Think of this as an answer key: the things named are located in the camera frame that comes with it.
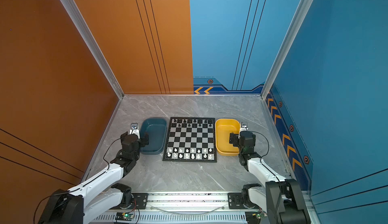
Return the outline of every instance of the wall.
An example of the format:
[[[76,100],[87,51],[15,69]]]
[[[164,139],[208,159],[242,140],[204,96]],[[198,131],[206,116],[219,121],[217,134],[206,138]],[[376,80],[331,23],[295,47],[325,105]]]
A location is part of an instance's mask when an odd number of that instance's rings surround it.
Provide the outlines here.
[[[314,0],[274,84],[311,154],[322,223],[386,219],[387,6]]]
[[[190,0],[194,77],[227,90],[263,84],[299,1]]]
[[[25,223],[80,183],[118,98],[59,0],[0,0],[0,18],[0,216]]]
[[[189,0],[75,0],[124,93],[192,93]]]

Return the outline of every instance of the black line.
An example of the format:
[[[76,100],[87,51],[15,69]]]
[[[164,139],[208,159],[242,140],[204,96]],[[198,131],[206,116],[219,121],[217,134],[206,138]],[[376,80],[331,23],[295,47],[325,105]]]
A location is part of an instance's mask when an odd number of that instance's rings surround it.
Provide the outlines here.
[[[160,47],[160,53],[162,54],[162,61],[163,61],[163,66],[164,66],[164,72],[165,72],[165,74],[166,74],[168,92],[171,93],[171,91],[170,91],[170,85],[168,84],[168,77],[167,77],[166,65],[164,65],[164,58],[163,58],[162,46],[161,46],[161,44],[160,44],[160,39],[159,39],[158,27],[156,26],[155,14],[154,14],[154,9],[152,8],[152,2],[151,2],[151,0],[149,0],[149,3],[151,4],[152,15],[154,16],[154,22],[155,22],[155,28],[156,28],[156,35],[158,36],[159,47]]]
[[[366,177],[369,177],[369,176],[372,176],[372,175],[375,175],[375,174],[378,174],[378,173],[381,173],[381,172],[384,172],[384,171],[387,171],[387,170],[388,170],[388,168],[386,168],[386,169],[383,169],[383,170],[381,170],[381,171],[378,171],[378,172],[376,172],[376,173],[372,173],[372,174],[366,175],[366,176],[364,176],[364,177],[362,177],[362,178],[355,179],[355,180],[352,180],[352,181],[350,181],[350,182],[347,182],[347,183],[344,183],[344,184],[338,185],[338,186],[336,186],[336,187],[333,187],[333,188],[330,188],[330,189],[327,189],[327,190],[321,191],[321,192],[319,192],[319,193],[313,194],[312,196],[314,196],[314,195],[318,195],[318,194],[321,194],[321,193],[323,193],[323,192],[326,192],[326,191],[329,191],[329,190],[332,190],[332,189],[335,189],[335,188],[338,188],[338,187],[341,187],[341,186],[344,186],[344,185],[346,185],[346,184],[350,184],[350,183],[356,182],[357,180],[364,179],[364,178],[366,178]]]
[[[152,63],[153,63],[153,65],[154,65],[155,74],[156,74],[156,79],[158,80],[158,84],[159,84],[159,90],[160,90],[160,93],[162,93],[162,88],[160,87],[159,78],[158,78],[158,73],[156,72],[156,67],[155,67],[155,63],[154,63],[154,58],[152,57],[151,48],[149,47],[149,43],[148,43],[147,34],[146,34],[146,32],[145,32],[146,30],[145,30],[145,27],[144,27],[144,23],[143,23],[142,15],[141,15],[141,13],[140,13],[139,4],[137,3],[137,0],[135,0],[135,1],[136,1],[137,9],[139,10],[140,20],[142,21],[143,30],[144,30],[144,35],[146,36],[146,38],[145,38],[145,39],[147,40],[148,49],[149,49],[149,54],[151,54]]]
[[[365,205],[358,205],[358,206],[353,206],[353,207],[348,207],[348,208],[342,208],[342,209],[339,209],[339,210],[347,210],[347,209],[363,207],[363,206],[368,206],[368,205],[381,204],[381,203],[385,203],[385,202],[388,202],[388,200],[384,200],[384,201],[380,201],[380,202],[375,202],[375,203],[370,203],[370,204],[365,204]],[[325,214],[325,213],[335,212],[335,211],[339,211],[339,210],[331,210],[331,211],[321,212],[321,213],[317,213],[317,214]]]
[[[160,68],[160,62],[159,62],[158,52],[156,51],[156,46],[155,46],[154,36],[152,35],[151,24],[149,23],[149,18],[148,18],[148,13],[147,13],[147,7],[146,7],[146,5],[145,5],[145,1],[144,1],[144,0],[143,0],[143,4],[144,4],[144,9],[145,9],[145,11],[146,11],[146,15],[147,15],[148,26],[149,26],[149,30],[150,30],[150,32],[151,32],[152,42],[154,43],[155,54],[156,54],[156,58],[157,58],[157,60],[158,60],[159,71],[160,71],[160,76],[162,77],[162,82],[163,82],[164,92],[166,93],[166,92],[167,92],[167,90],[166,90],[166,86],[164,85],[164,79],[163,79],[162,69]]]
[[[24,141],[24,140],[20,139],[19,137],[17,137],[17,136],[14,136],[14,135],[12,135],[11,133],[9,133],[9,132],[7,132],[7,131],[5,131],[5,130],[1,129],[1,128],[0,128],[0,130],[2,130],[3,132],[7,133],[8,135],[11,135],[11,136],[13,136],[14,138],[16,138],[16,139],[18,139],[18,140],[21,140],[21,141],[22,141],[22,142],[24,142],[25,144],[28,144],[28,145],[32,146],[33,148],[36,148],[36,149],[38,149],[39,151],[41,151],[41,152],[44,152],[45,154],[47,154],[47,155],[49,155],[49,156],[51,156],[51,157],[53,157],[53,158],[55,158],[55,159],[57,159],[57,160],[61,161],[62,163],[65,163],[65,164],[69,165],[70,167],[73,167],[73,168],[75,168],[76,170],[79,170],[79,171],[81,171],[82,173],[84,173],[84,171],[82,171],[81,169],[78,169],[78,168],[76,168],[76,167],[74,167],[74,166],[72,166],[72,165],[70,165],[70,164],[68,164],[68,163],[66,163],[66,162],[64,162],[64,161],[62,161],[62,160],[61,160],[61,159],[59,159],[59,158],[57,158],[57,157],[54,157],[53,155],[51,155],[51,154],[49,154],[49,153],[47,153],[47,152],[45,152],[45,151],[43,151],[43,150],[41,150],[41,149],[39,149],[39,148],[35,147],[35,146],[34,146],[34,145],[32,145],[32,144],[29,144],[28,142],[26,142],[26,141]]]
[[[249,64],[249,60],[250,60],[250,58],[251,58],[253,46],[255,45],[257,30],[259,30],[259,25],[260,25],[261,17],[263,16],[263,11],[264,11],[264,6],[265,6],[265,2],[266,2],[266,1],[267,1],[267,0],[264,0],[263,9],[261,10],[261,15],[260,15],[260,19],[259,19],[259,24],[257,25],[256,34],[255,34],[255,38],[253,39],[253,44],[252,44],[251,52],[249,53],[248,62],[246,63],[245,73],[244,73],[243,81],[241,82],[240,90],[242,89],[242,86],[243,86],[242,84],[244,83],[246,70],[248,69],[248,64]]]
[[[388,187],[388,184],[387,184],[387,185],[384,185],[384,186],[381,186],[381,187],[374,188],[374,189],[369,189],[369,190],[365,190],[365,191],[358,192],[358,193],[355,193],[355,194],[351,194],[351,195],[339,197],[339,198],[336,198],[336,199],[333,199],[333,200],[339,200],[339,199],[342,199],[342,198],[346,198],[346,197],[350,197],[350,196],[353,196],[353,195],[362,194],[362,193],[365,193],[365,192],[369,192],[369,191],[372,191],[372,190],[381,189],[381,188],[385,188],[385,187]],[[314,204],[314,205],[320,205],[320,204],[323,204],[323,203],[331,202],[331,201],[333,201],[333,200],[328,200],[328,201],[321,202],[321,203]]]
[[[246,56],[246,52],[247,52],[247,50],[248,50],[248,45],[249,45],[249,40],[250,40],[251,34],[252,34],[253,24],[255,23],[255,17],[256,17],[257,7],[259,6],[259,1],[260,1],[260,0],[257,0],[255,15],[253,16],[253,22],[252,22],[252,26],[251,26],[251,31],[249,32],[248,43],[246,43],[244,59],[243,59],[242,65],[241,65],[240,76],[239,76],[239,80],[237,81],[236,90],[237,90],[237,88],[239,87],[239,82],[240,82],[240,78],[241,78],[241,72],[242,72],[242,69],[243,69],[243,67],[244,67],[245,56]]]
[[[66,172],[66,171],[64,171],[64,170],[62,170],[62,169],[60,169],[60,168],[57,168],[57,167],[55,167],[55,166],[53,166],[53,165],[51,165],[51,164],[49,164],[49,163],[46,163],[46,162],[44,162],[44,161],[42,161],[42,160],[40,160],[40,159],[37,159],[37,158],[35,158],[35,157],[33,157],[33,156],[29,155],[29,154],[26,154],[26,153],[24,153],[24,152],[22,152],[22,151],[19,151],[19,150],[16,149],[16,148],[13,148],[13,147],[11,147],[11,146],[8,146],[7,144],[2,143],[1,141],[0,141],[0,144],[3,144],[4,146],[7,146],[7,147],[9,147],[9,148],[11,148],[11,149],[13,149],[13,150],[15,150],[15,151],[18,151],[19,153],[22,153],[22,154],[24,154],[24,155],[27,155],[27,156],[29,156],[29,157],[31,157],[31,158],[33,158],[33,159],[36,159],[36,160],[38,160],[38,161],[40,161],[40,162],[42,162],[42,163],[45,163],[45,164],[47,164],[47,165],[49,165],[49,166],[51,166],[51,167],[53,167],[53,168],[56,168],[56,169],[58,169],[58,170],[60,170],[60,171],[62,171],[62,172],[65,172],[65,173],[70,174],[70,175],[72,175],[72,176],[74,176],[74,177],[76,177],[76,178],[81,179],[80,177],[77,177],[77,176],[75,176],[74,174],[68,173],[68,172]]]
[[[248,24],[248,18],[249,18],[249,12],[251,10],[251,5],[252,5],[252,0],[251,0],[251,3],[249,4],[249,9],[248,9],[248,15],[246,17],[246,22],[245,22],[245,28],[244,28],[244,34],[243,34],[243,40],[241,41],[241,47],[240,47],[240,53],[239,53],[239,58],[237,59],[237,65],[236,65],[236,71],[234,73],[234,79],[233,79],[233,85],[232,85],[232,90],[233,90],[233,87],[234,87],[234,81],[236,80],[236,73],[237,73],[237,68],[239,66],[239,61],[240,61],[240,54],[241,54],[241,49],[242,49],[242,44],[244,42],[244,37],[245,37],[245,30],[246,30],[246,25]]]
[[[65,180],[63,180],[63,179],[59,179],[59,178],[57,178],[57,177],[51,176],[50,174],[46,174],[46,173],[40,172],[39,170],[36,170],[36,169],[30,168],[30,167],[27,167],[26,165],[23,165],[23,164],[21,164],[21,163],[17,163],[17,162],[14,162],[14,161],[12,161],[12,160],[6,159],[5,157],[0,156],[0,158],[5,159],[5,160],[8,160],[8,161],[13,162],[13,163],[16,163],[16,164],[19,164],[19,165],[21,165],[21,166],[23,166],[23,167],[26,167],[26,168],[29,168],[29,169],[31,169],[31,170],[37,171],[37,172],[39,172],[39,173],[41,173],[41,174],[44,174],[44,175],[53,177],[53,178],[58,179],[58,180],[61,180],[61,181],[66,182],[66,183],[68,183],[68,184],[75,185],[75,184],[72,184],[72,183],[70,183],[70,182],[67,182],[67,181],[65,181]]]

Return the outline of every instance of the blue wall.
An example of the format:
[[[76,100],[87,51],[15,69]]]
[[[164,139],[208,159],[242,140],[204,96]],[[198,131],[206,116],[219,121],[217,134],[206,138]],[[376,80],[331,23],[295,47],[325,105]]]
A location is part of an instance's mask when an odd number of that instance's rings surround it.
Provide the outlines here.
[[[274,84],[311,154],[322,223],[386,222],[386,202],[350,207],[388,200],[388,187],[330,200],[387,184],[383,171],[336,188],[388,168],[387,9],[388,0],[314,0]]]
[[[214,77],[228,90],[266,80],[300,0],[266,0],[263,9],[264,1],[252,0],[247,22],[251,0],[190,0],[194,77]]]

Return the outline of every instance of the yellow chevron arrow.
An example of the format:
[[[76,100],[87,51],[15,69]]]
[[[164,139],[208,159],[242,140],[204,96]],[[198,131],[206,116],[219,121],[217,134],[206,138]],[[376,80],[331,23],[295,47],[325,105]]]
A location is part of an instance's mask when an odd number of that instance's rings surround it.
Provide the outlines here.
[[[273,99],[268,99],[268,108],[269,108],[269,101],[274,101]]]
[[[290,150],[296,153],[295,149],[290,147],[289,145],[287,146],[287,156],[290,156]]]
[[[301,168],[303,168],[302,167],[302,164],[298,161],[298,160],[296,160],[296,159],[292,159],[292,169],[295,171],[295,164],[298,164]]]
[[[282,119],[280,115],[275,114],[275,125],[276,125],[276,118]]]
[[[197,94],[200,94],[200,92],[198,92],[199,90],[201,90],[203,87],[199,87],[196,91],[194,91],[195,93]]]
[[[210,88],[208,88],[207,90],[205,90],[205,93],[207,93],[208,95],[210,95],[210,93],[209,93],[209,90],[211,90],[213,87],[210,87]]]
[[[273,114],[274,109],[277,110],[275,106],[271,106],[271,115]]]
[[[284,139],[289,139],[290,141],[291,141],[291,139],[290,139],[290,137],[288,136],[288,135],[286,135],[286,134],[283,134],[283,145],[284,145]]]

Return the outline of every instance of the robotic arm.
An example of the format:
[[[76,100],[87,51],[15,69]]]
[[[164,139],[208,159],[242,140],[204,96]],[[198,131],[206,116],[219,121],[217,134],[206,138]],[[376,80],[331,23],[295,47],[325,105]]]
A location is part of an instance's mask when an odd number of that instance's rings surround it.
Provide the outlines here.
[[[120,136],[122,149],[106,168],[68,191],[55,191],[38,224],[87,224],[114,206],[130,205],[133,202],[131,188],[119,183],[112,185],[133,169],[139,159],[140,147],[148,144],[148,134],[140,138],[137,123],[131,124],[130,133]],[[109,186],[105,194],[98,196]]]
[[[239,134],[230,134],[230,143],[239,148],[240,164],[256,176],[260,184],[247,184],[242,189],[243,204],[258,205],[267,213],[271,224],[310,224],[302,191],[294,179],[286,179],[269,167],[254,151],[256,136],[241,123]]]

